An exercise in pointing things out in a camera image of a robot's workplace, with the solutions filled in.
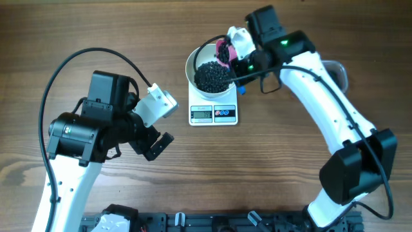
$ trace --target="black mount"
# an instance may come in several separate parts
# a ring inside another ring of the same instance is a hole
[[[391,130],[373,131],[366,138],[379,158],[389,180],[397,149]],[[333,154],[319,173],[322,187],[337,204],[345,205],[362,193],[371,193],[382,184],[379,169],[363,141],[346,141],[344,148]]]
[[[298,30],[286,34],[273,6],[266,6],[255,10],[246,16],[245,20],[256,50],[241,61],[239,59],[231,61],[230,66],[237,77],[280,67],[283,63],[292,62],[292,57],[296,55],[316,51],[314,44],[302,31]],[[236,85],[243,86],[260,78],[261,92],[269,93],[263,90],[263,79],[268,77],[268,73],[236,81]],[[279,88],[275,90],[278,90],[282,87],[282,83],[279,78],[279,72],[274,73],[279,82]]]

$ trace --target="white plastic part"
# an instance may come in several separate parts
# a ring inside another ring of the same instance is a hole
[[[179,224],[179,217],[182,217],[182,221]],[[174,217],[174,226],[185,226],[186,223],[186,214],[179,212],[176,214],[176,216]]]
[[[250,222],[254,225],[254,226],[258,226],[259,222],[262,221],[262,218],[258,215],[258,213],[256,213],[255,211],[250,211],[247,214],[247,218],[250,220]]]
[[[177,102],[171,95],[162,92],[156,83],[147,88],[147,91],[149,94],[141,99],[133,109],[133,112],[142,118],[146,128],[153,125],[159,118],[169,116],[178,108]]]
[[[130,221],[115,214],[103,215],[91,232],[129,232]]]
[[[245,28],[231,26],[227,32],[227,36],[229,36],[230,43],[232,43],[239,60],[242,60],[251,52],[256,50],[252,36],[250,36],[249,32]]]
[[[302,53],[293,57],[292,62],[287,65],[306,68],[320,75],[340,98],[364,136],[371,135],[371,129],[375,129],[374,125],[367,121],[340,91],[322,65],[318,53]],[[281,70],[280,79],[291,89],[312,116],[323,134],[331,154],[343,148],[344,141],[357,142],[361,139],[355,130],[350,129],[350,122],[346,120],[345,114],[331,93],[321,83],[316,82],[311,75],[297,70],[284,69]],[[366,193],[359,195],[354,200],[360,200],[364,196]],[[322,189],[317,198],[308,206],[308,212],[318,227],[326,227],[347,207],[349,204],[345,206],[336,204]]]
[[[55,216],[51,231],[78,231],[86,200],[98,174],[102,169],[101,163],[89,162],[87,167],[79,166],[79,160],[64,155],[57,155],[50,160],[57,182],[57,194],[61,201],[56,204]],[[51,187],[46,175],[40,206],[37,210],[32,232],[46,229],[49,212]]]
[[[187,61],[186,61],[186,78],[189,81],[189,84],[193,87],[194,90],[196,90],[196,93],[202,99],[207,100],[207,99],[213,99],[213,98],[226,95],[231,89],[235,88],[236,85],[233,82],[229,84],[229,87],[227,90],[220,92],[220,93],[203,92],[199,90],[196,83],[194,83],[193,60],[194,60],[194,55],[196,54],[196,51],[198,49],[199,48],[195,49],[195,51],[193,51],[192,54],[190,54],[189,58],[187,58]],[[217,58],[215,57],[215,55],[216,55],[216,44],[206,45],[198,54],[198,58],[196,59],[196,67],[199,68],[203,63],[217,61]]]

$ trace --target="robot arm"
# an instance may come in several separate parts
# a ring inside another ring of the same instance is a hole
[[[301,31],[287,35],[272,6],[246,16],[246,22],[251,35],[234,27],[227,34],[238,53],[230,62],[231,71],[241,76],[232,81],[243,86],[274,72],[280,86],[289,87],[308,110],[332,154],[319,174],[323,189],[304,210],[312,229],[324,230],[339,221],[353,202],[382,184],[382,170],[389,179],[397,140],[389,129],[377,131],[352,106],[329,76],[315,46]],[[370,147],[380,164],[372,159]]]
[[[129,82],[133,83],[130,77],[95,71],[81,115],[63,113],[51,123],[47,152],[57,182],[58,200],[50,231],[79,229],[91,187],[103,162],[110,159],[108,150],[128,142],[151,161],[173,141],[168,133],[157,141],[160,133],[152,124],[178,108],[175,99],[153,84],[147,89],[149,94],[128,111],[138,98],[128,93]],[[46,228],[51,192],[47,175],[33,232]]]

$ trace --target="white bowl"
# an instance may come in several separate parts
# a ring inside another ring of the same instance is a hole
[[[192,54],[187,58],[186,61],[186,78],[189,81],[189,84],[194,87],[194,89],[199,93],[199,96],[203,99],[212,99],[226,95],[232,88],[235,88],[235,84],[232,82],[229,84],[227,90],[220,93],[207,93],[198,89],[196,83],[194,83],[194,69],[193,69],[193,60],[194,54],[199,48],[195,49]],[[199,68],[203,63],[209,61],[217,61],[216,55],[216,44],[206,45],[199,53],[198,58],[196,59],[196,67]]]

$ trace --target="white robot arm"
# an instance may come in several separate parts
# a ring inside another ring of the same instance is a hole
[[[260,78],[262,84],[267,73],[274,72],[279,86],[289,87],[303,103],[332,154],[319,174],[324,188],[304,210],[312,224],[309,231],[329,228],[356,204],[380,218],[391,218],[388,179],[397,147],[394,134],[388,129],[378,132],[352,106],[307,36],[301,31],[287,35],[272,6],[249,14],[246,22],[251,35],[236,27],[227,34],[229,46],[238,53],[238,58],[230,62],[232,73],[238,77],[230,81],[243,86]],[[382,183],[389,204],[386,217],[358,202]]]

